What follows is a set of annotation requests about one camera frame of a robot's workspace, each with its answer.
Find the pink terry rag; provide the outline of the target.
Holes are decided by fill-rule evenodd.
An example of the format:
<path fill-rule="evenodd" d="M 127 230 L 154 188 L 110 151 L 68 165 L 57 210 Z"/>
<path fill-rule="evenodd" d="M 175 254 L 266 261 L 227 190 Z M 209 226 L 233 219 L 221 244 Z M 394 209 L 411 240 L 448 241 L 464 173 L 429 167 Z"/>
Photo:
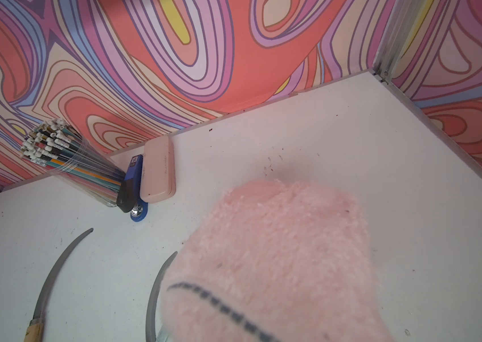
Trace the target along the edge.
<path fill-rule="evenodd" d="M 348 192 L 253 181 L 227 192 L 161 285 L 174 341 L 391 341 L 366 221 Z"/>

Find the wooden handle sickle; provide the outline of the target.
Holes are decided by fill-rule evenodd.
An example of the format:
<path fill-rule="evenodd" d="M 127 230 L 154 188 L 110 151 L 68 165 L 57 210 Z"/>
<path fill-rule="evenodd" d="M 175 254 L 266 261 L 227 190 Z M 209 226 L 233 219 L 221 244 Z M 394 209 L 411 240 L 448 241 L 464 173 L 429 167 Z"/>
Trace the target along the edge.
<path fill-rule="evenodd" d="M 154 280 L 146 310 L 145 338 L 147 342 L 172 341 L 172 338 L 164 327 L 161 326 L 159 330 L 157 329 L 157 310 L 161 283 L 167 269 L 171 266 L 177 254 L 178 252 L 174 252 L 165 260 Z"/>
<path fill-rule="evenodd" d="M 45 311 L 47 308 L 47 303 L 49 301 L 50 295 L 53 290 L 54 283 L 57 280 L 64 264 L 70 257 L 71 253 L 76 249 L 80 242 L 85 239 L 88 235 L 94 232 L 93 228 L 81 233 L 76 239 L 74 239 L 59 256 L 57 261 L 54 263 L 53 267 L 48 273 L 47 278 L 42 285 L 40 295 L 38 296 L 37 303 L 34 308 L 34 314 L 27 327 L 24 336 L 24 342 L 41 342 L 44 334 L 44 321 L 45 321 Z"/>

